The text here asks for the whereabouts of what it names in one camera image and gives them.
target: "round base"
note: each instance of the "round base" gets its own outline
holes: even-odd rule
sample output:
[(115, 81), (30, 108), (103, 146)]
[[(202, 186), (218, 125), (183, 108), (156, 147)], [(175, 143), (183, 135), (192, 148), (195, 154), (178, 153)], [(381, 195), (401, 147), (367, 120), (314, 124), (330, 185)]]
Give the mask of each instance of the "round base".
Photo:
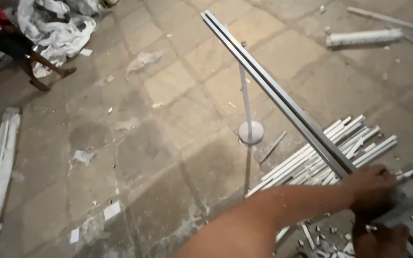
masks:
[(238, 136), (248, 145), (257, 144), (264, 137), (264, 127), (258, 121), (251, 121), (251, 139), (248, 139), (248, 123), (244, 122), (238, 129)]

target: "concrete floor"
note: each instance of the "concrete floor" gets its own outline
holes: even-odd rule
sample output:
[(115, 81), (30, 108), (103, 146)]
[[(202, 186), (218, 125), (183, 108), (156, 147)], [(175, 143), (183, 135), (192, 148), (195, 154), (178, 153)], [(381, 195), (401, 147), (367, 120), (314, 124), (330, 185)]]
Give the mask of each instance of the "concrete floor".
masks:
[[(45, 79), (53, 83), (49, 93), (0, 64), (0, 119), (7, 106), (23, 108), (14, 171), (25, 176), (9, 187), (0, 258), (169, 257), (241, 198), (247, 174), (252, 187), (305, 144), (249, 76), (252, 115), (266, 134), (252, 158), (238, 143), (245, 119), (238, 64), (200, 19), (204, 9), (247, 42), (321, 127), (364, 114), (367, 124), (398, 136), (381, 162), (392, 169), (413, 162), (413, 46), (327, 50), (326, 26), (385, 28), (346, 14), (349, 5), (413, 22), (412, 0), (120, 0), (93, 33), (92, 55), (66, 64), (77, 72)], [(160, 50), (159, 62), (126, 81), (138, 53)], [(115, 78), (110, 83), (108, 75)], [(288, 135), (260, 168), (255, 160), (284, 130)], [(85, 149), (96, 153), (88, 167), (72, 161)], [(413, 182), (405, 189), (413, 193)], [(111, 200), (123, 212), (105, 221)], [(70, 244), (77, 227), (80, 240)], [(293, 253), (295, 243), (287, 241), (278, 255)]]

